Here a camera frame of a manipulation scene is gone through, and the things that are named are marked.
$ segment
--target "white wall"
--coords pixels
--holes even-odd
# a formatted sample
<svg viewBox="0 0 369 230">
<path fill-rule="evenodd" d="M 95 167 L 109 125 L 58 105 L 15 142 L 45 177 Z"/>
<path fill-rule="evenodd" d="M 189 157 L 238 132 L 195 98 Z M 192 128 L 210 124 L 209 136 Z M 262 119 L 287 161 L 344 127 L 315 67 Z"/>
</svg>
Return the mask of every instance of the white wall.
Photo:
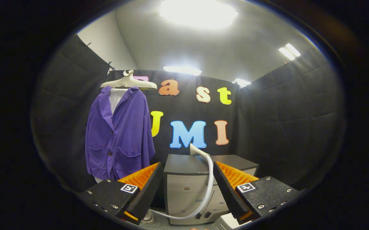
<svg viewBox="0 0 369 230">
<path fill-rule="evenodd" d="M 119 32 L 115 11 L 100 17 L 77 34 L 86 45 L 92 42 L 88 47 L 104 61 L 112 61 L 110 65 L 115 70 L 137 70 Z"/>
</svg>

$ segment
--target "jacket sleeve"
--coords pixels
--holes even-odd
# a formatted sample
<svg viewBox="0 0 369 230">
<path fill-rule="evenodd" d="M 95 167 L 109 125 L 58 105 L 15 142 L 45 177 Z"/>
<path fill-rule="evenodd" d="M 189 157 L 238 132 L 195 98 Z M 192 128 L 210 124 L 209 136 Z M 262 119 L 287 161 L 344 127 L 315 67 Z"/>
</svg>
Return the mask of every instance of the jacket sleeve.
<svg viewBox="0 0 369 230">
<path fill-rule="evenodd" d="M 91 164 L 89 161 L 89 152 L 88 152 L 88 133 L 89 133 L 89 126 L 91 124 L 91 115 L 92 115 L 92 111 L 94 110 L 95 106 L 98 104 L 98 97 L 95 98 L 94 102 L 91 105 L 91 109 L 89 111 L 88 114 L 88 122 L 86 125 L 86 132 L 85 132 L 85 160 L 86 160 L 86 169 L 88 171 L 89 174 L 92 175 L 92 171 L 91 171 Z"/>
<path fill-rule="evenodd" d="M 155 148 L 152 139 L 151 118 L 149 109 L 146 106 L 146 113 L 143 117 L 143 133 L 142 133 L 142 169 L 150 165 L 150 159 L 155 155 Z"/>
</svg>

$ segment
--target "black curtain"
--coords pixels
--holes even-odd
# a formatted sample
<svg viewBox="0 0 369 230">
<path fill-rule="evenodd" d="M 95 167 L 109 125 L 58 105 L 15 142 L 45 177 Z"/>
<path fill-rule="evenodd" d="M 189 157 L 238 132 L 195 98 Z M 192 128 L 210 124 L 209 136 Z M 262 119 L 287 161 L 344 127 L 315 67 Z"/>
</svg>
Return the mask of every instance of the black curtain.
<svg viewBox="0 0 369 230">
<path fill-rule="evenodd" d="M 297 189 L 333 164 L 346 128 L 343 88 L 332 65 L 311 50 L 254 81 L 240 94 L 240 157 Z"/>
<path fill-rule="evenodd" d="M 175 96 L 163 96 L 158 90 L 142 90 L 148 101 L 149 111 L 163 112 L 163 116 L 160 119 L 160 130 L 153 137 L 156 154 L 151 160 L 151 163 L 159 161 L 165 163 L 168 154 L 190 154 L 189 147 L 186 148 L 182 145 L 182 147 L 174 149 L 169 146 L 173 137 L 173 127 L 170 125 L 172 121 L 183 121 L 187 130 L 191 128 L 193 122 L 206 122 L 206 126 L 204 127 L 204 141 L 207 146 L 203 151 L 211 155 L 237 154 L 237 150 L 235 149 L 236 142 L 233 141 L 238 136 L 236 113 L 237 107 L 239 106 L 237 94 L 240 93 L 240 89 L 237 85 L 211 77 L 166 71 L 134 70 L 133 75 L 149 77 L 149 81 L 155 83 L 158 89 L 165 80 L 176 80 L 178 82 L 179 94 Z M 106 81 L 113 81 L 122 77 L 123 70 L 112 71 Z M 210 102 L 200 102 L 196 99 L 196 88 L 199 86 L 209 89 Z M 222 87 L 226 87 L 231 92 L 231 95 L 228 96 L 228 99 L 231 99 L 231 104 L 229 105 L 225 105 L 220 101 L 217 90 Z M 217 127 L 214 122 L 217 120 L 225 120 L 228 123 L 226 131 L 227 139 L 230 142 L 226 145 L 216 144 Z"/>
<path fill-rule="evenodd" d="M 73 35 L 58 48 L 37 82 L 31 107 L 35 144 L 67 190 L 81 192 L 96 184 L 85 165 L 85 130 L 91 103 L 108 69 Z"/>
<path fill-rule="evenodd" d="M 81 192 L 95 184 L 85 164 L 85 129 L 88 112 L 100 85 L 123 77 L 123 70 L 107 74 L 109 66 L 74 35 L 58 50 L 37 85 L 31 122 L 41 157 L 64 185 Z M 156 154 L 151 163 L 167 156 L 189 154 L 189 148 L 169 147 L 172 121 L 189 130 L 205 121 L 203 150 L 211 155 L 236 154 L 260 164 L 258 176 L 274 176 L 297 189 L 316 184 L 338 154 L 345 122 L 338 76 L 317 50 L 240 89 L 211 77 L 165 71 L 135 70 L 158 88 L 176 80 L 179 94 L 163 96 L 143 90 L 149 111 L 161 111 L 159 133 L 153 138 Z M 196 99 L 196 88 L 207 87 L 211 100 Z M 217 89 L 227 87 L 230 105 L 220 101 Z M 214 121 L 227 121 L 226 145 L 215 144 Z M 163 187 L 156 196 L 163 203 Z"/>
</svg>

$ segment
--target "clothes hanger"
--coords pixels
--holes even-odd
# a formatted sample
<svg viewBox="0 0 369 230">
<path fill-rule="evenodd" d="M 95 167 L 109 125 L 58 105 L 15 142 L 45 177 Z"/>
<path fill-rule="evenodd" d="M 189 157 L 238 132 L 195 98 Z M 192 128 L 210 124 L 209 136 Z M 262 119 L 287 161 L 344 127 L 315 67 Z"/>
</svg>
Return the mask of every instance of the clothes hanger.
<svg viewBox="0 0 369 230">
<path fill-rule="evenodd" d="M 158 87 L 155 83 L 150 81 L 136 80 L 133 78 L 133 70 L 126 70 L 123 72 L 123 77 L 119 80 L 112 80 L 105 82 L 101 85 L 101 88 L 110 86 L 117 89 L 128 89 L 130 87 L 138 87 L 140 90 L 157 90 Z"/>
</svg>

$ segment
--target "jacket collar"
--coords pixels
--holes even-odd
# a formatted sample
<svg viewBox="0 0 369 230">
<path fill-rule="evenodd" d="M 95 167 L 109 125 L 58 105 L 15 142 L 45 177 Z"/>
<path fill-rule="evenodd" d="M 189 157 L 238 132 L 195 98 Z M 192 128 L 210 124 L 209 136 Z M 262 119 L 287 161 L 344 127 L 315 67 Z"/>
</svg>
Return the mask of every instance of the jacket collar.
<svg viewBox="0 0 369 230">
<path fill-rule="evenodd" d="M 101 111 L 101 115 L 104 118 L 104 120 L 107 122 L 109 127 L 114 130 L 114 126 L 112 123 L 112 111 L 110 110 L 110 101 L 109 101 L 109 93 L 110 93 L 110 86 L 104 87 L 101 90 L 101 93 L 98 95 L 98 102 L 99 102 L 99 109 Z M 121 100 L 118 102 L 118 105 L 116 106 L 116 109 L 124 102 L 126 101 L 135 91 L 138 91 L 139 88 L 137 87 L 131 87 L 129 88 L 125 94 L 122 96 Z"/>
</svg>

